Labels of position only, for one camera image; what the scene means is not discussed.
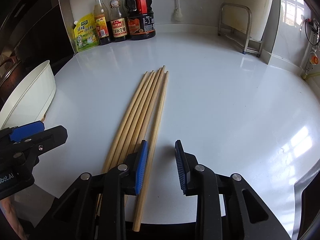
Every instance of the metal dish rack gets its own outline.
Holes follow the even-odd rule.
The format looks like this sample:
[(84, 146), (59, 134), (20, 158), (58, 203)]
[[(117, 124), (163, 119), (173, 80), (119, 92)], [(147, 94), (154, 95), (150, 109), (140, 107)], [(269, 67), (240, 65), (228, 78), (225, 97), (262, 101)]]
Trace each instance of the metal dish rack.
[[(248, 25), (247, 25), (247, 31), (246, 31), (246, 34), (245, 34), (245, 35), (246, 35), (246, 38), (245, 38), (245, 41), (244, 41), (244, 42), (241, 40), (241, 38), (233, 35), (234, 32), (235, 32), (235, 29), (234, 29), (234, 28), (231, 28), (231, 33), (230, 33), (230, 35), (221, 32), (222, 13), (223, 13), (223, 8), (224, 8), (226, 5), (227, 5), (227, 6), (244, 8), (244, 9), (246, 9), (246, 11), (247, 11), (247, 13), (248, 13)], [(249, 52), (249, 53), (256, 54), (257, 57), (260, 57), (261, 52), (262, 52), (262, 41), (256, 41), (256, 40), (254, 40), (253, 38), (250, 37), (251, 27), (252, 27), (252, 12), (251, 12), (251, 10), (250, 10), (249, 7), (244, 6), (244, 5), (241, 5), (241, 4), (235, 4), (235, 3), (222, 3), (222, 5), (221, 5), (221, 7), (220, 7), (220, 18), (219, 18), (218, 36), (221, 36), (221, 33), (222, 33), (222, 34), (224, 34), (227, 38), (235, 41), (236, 44), (242, 48), (242, 54), (245, 55), (246, 52)], [(254, 42), (259, 43), (259, 46), (258, 46), (259, 49), (256, 50), (256, 49), (254, 49), (254, 48), (248, 47), (249, 41), (254, 41)]]

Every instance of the wooden chopstick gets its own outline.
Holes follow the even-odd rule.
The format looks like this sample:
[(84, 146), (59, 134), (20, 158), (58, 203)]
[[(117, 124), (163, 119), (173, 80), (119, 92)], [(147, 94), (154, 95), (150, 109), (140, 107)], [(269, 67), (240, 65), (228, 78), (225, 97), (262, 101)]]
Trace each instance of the wooden chopstick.
[(150, 148), (149, 148), (149, 154), (148, 154), (147, 164), (146, 164), (144, 178), (143, 178), (142, 189), (140, 190), (140, 194), (138, 196), (137, 207), (136, 207), (136, 211), (134, 214), (134, 221), (133, 221), (132, 230), (136, 231), (136, 232), (138, 232), (140, 230), (142, 214), (143, 214), (143, 207), (144, 207), (144, 203), (146, 201), (148, 184), (149, 184), (150, 173), (151, 173), (151, 166), (152, 166), (153, 156), (155, 153), (156, 141), (158, 138), (158, 132), (159, 132), (159, 127), (160, 127), (162, 110), (163, 110), (163, 106), (164, 106), (164, 99), (165, 99), (165, 94), (166, 94), (166, 89), (167, 89), (168, 77), (169, 77), (169, 72), (167, 71), (167, 73), (165, 74), (165, 78), (164, 78), (164, 86), (163, 86), (163, 89), (161, 92), (159, 106), (158, 106), (158, 109), (156, 112), (155, 125), (154, 125), (152, 135), (151, 135)]
[(130, 142), (131, 142), (131, 139), (132, 139), (132, 135), (133, 135), (134, 130), (135, 130), (136, 126), (137, 126), (137, 122), (138, 122), (138, 120), (140, 118), (141, 111), (142, 111), (142, 109), (143, 109), (143, 107), (145, 105), (146, 99), (147, 99), (148, 94), (150, 92), (150, 88), (151, 88), (151, 85), (153, 84), (155, 76), (156, 76), (156, 73), (153, 72), (152, 76), (151, 76), (151, 79), (149, 80), (148, 86), (147, 86), (146, 90), (144, 91), (144, 94), (143, 94), (143, 96), (141, 98), (141, 101), (139, 103), (139, 107), (138, 107), (138, 109), (136, 111), (134, 119), (132, 120), (132, 123), (131, 123), (130, 129), (128, 131), (127, 137), (126, 137), (126, 139), (124, 141), (124, 145), (123, 145), (123, 148), (122, 148), (122, 151), (121, 151), (118, 163), (117, 163), (118, 165), (123, 163), (125, 158), (126, 158), (126, 156), (127, 156), (129, 145), (130, 145)]
[(148, 77), (148, 79), (146, 80), (146, 82), (144, 83), (138, 97), (137, 97), (137, 100), (135, 101), (133, 107), (132, 107), (132, 110), (129, 114), (129, 117), (128, 117), (128, 120), (123, 128), (123, 131), (122, 131), (122, 134), (120, 136), (120, 139), (119, 139), (119, 142), (118, 142), (118, 145), (116, 147), (116, 150), (115, 150), (115, 153), (113, 155), (113, 159), (112, 159), (112, 162), (111, 162), (111, 165), (110, 165), (110, 169), (112, 169), (113, 167), (117, 166), (118, 165), (118, 161), (119, 161), (119, 157), (120, 157), (120, 154), (121, 154), (121, 151), (122, 151), (122, 148), (123, 148), (123, 145), (124, 145), (124, 142), (125, 142), (125, 139), (127, 138), (127, 134), (128, 134), (128, 131), (130, 129), (130, 126), (132, 124), (132, 120), (137, 112), (137, 109), (139, 107), (139, 104), (140, 104), (140, 101), (141, 101), (141, 98), (144, 94), (144, 92), (146, 91), (146, 88), (148, 86), (148, 83), (152, 77), (152, 74), (154, 73), (154, 71), (152, 71)]
[(132, 108), (133, 108), (133, 106), (134, 106), (134, 104), (135, 104), (135, 102), (136, 102), (136, 100), (137, 100), (137, 98), (138, 98), (138, 96), (139, 96), (139, 94), (141, 92), (141, 89), (142, 89), (143, 85), (146, 82), (147, 77), (148, 77), (148, 72), (146, 72), (144, 74), (144, 76), (143, 76), (143, 78), (142, 78), (142, 80), (141, 80), (141, 82), (140, 82), (135, 94), (133, 95), (133, 97), (131, 99), (131, 102), (130, 102), (128, 108), (127, 108), (127, 111), (125, 112), (124, 117), (122, 118), (122, 121), (121, 121), (120, 126), (118, 128), (118, 131), (116, 133), (116, 136), (113, 139), (112, 145), (110, 147), (110, 150), (108, 152), (107, 158), (106, 158), (105, 163), (103, 165), (102, 173), (106, 173), (110, 169), (110, 165), (111, 165), (113, 156), (115, 154), (118, 142), (119, 142), (120, 137), (122, 135), (123, 129), (125, 127), (125, 124), (127, 123), (128, 117), (129, 117), (129, 115), (130, 115), (130, 113), (132, 111)]
[(141, 141), (144, 140), (144, 138), (146, 136), (147, 129), (148, 129), (148, 126), (149, 126), (149, 122), (150, 122), (150, 119), (151, 119), (151, 115), (152, 115), (153, 109), (155, 107), (155, 103), (156, 103), (156, 99), (158, 97), (158, 92), (159, 92), (159, 89), (160, 89), (160, 85), (162, 83), (162, 79), (163, 79), (163, 76), (164, 76), (164, 70), (165, 70), (165, 66), (162, 67), (158, 82), (157, 82), (156, 87), (155, 87), (155, 91), (152, 94), (152, 98), (151, 98), (151, 101), (150, 101), (146, 116), (145, 116), (145, 118), (143, 120), (142, 127), (140, 128), (140, 132), (139, 132), (139, 136), (138, 136), (138, 139), (137, 139), (137, 143), (136, 143), (136, 146), (135, 146), (135, 149), (134, 149), (133, 152), (137, 152), (139, 150)]
[(135, 127), (134, 133), (133, 133), (133, 135), (132, 135), (132, 139), (131, 139), (131, 142), (130, 142), (130, 145), (129, 145), (129, 149), (128, 149), (127, 154), (131, 154), (131, 153), (136, 152), (136, 151), (135, 151), (135, 147), (136, 147), (137, 142), (138, 142), (138, 137), (139, 137), (139, 134), (140, 134), (140, 130), (141, 130), (143, 121), (144, 121), (144, 119), (145, 119), (145, 117), (146, 117), (147, 110), (148, 110), (148, 108), (149, 108), (152, 95), (153, 95), (154, 93), (156, 93), (156, 95), (158, 94), (159, 86), (160, 86), (160, 83), (161, 83), (162, 77), (163, 77), (163, 72), (164, 72), (164, 69), (163, 69), (163, 68), (160, 68), (160, 69), (157, 71), (157, 74), (156, 74), (155, 79), (153, 80), (153, 83), (152, 83), (151, 89), (150, 89), (150, 91), (149, 91), (148, 97), (147, 97), (146, 102), (145, 102), (145, 104), (144, 104), (144, 106), (143, 106), (143, 109), (142, 109), (142, 111), (141, 111), (139, 120), (138, 120), (138, 122), (137, 122), (137, 125), (136, 125), (136, 127)]

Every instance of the screw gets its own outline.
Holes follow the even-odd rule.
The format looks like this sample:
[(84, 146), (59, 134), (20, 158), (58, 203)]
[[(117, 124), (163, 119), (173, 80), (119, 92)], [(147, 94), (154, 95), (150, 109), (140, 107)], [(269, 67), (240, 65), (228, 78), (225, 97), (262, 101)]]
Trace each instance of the screw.
[(21, 155), (22, 153), (16, 153), (13, 157), (16, 159), (16, 158), (19, 158)]
[(128, 168), (128, 166), (125, 165), (125, 164), (120, 164), (120, 165), (118, 166), (118, 170), (120, 170), (120, 171), (125, 171), (127, 168)]
[(236, 173), (232, 175), (232, 178), (236, 181), (241, 181), (242, 179), (241, 175)]
[(202, 165), (197, 165), (197, 166), (195, 167), (195, 169), (196, 169), (197, 171), (204, 171), (204, 166), (202, 166)]
[(89, 173), (82, 173), (80, 176), (80, 179), (82, 180), (87, 180), (90, 178), (90, 174)]

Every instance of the plastic bottle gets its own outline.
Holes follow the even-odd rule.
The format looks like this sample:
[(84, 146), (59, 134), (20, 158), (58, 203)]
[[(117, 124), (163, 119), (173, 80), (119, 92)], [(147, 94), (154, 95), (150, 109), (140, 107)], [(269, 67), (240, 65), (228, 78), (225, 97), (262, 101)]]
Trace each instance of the plastic bottle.
[(123, 0), (108, 0), (110, 5), (110, 20), (115, 42), (128, 38), (126, 16), (123, 10)]
[(125, 0), (132, 40), (145, 40), (156, 35), (152, 0)]
[(110, 23), (109, 11), (102, 0), (95, 0), (93, 16), (96, 22), (100, 44), (109, 44), (113, 40), (113, 37), (111, 36), (112, 28)]

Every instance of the yellow packet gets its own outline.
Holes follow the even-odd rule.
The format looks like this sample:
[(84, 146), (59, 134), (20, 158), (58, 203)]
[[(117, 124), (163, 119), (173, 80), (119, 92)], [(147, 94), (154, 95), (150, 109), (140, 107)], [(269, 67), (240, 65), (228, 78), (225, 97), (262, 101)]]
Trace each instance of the yellow packet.
[(78, 52), (99, 45), (96, 23), (92, 13), (82, 17), (77, 22), (74, 31)]

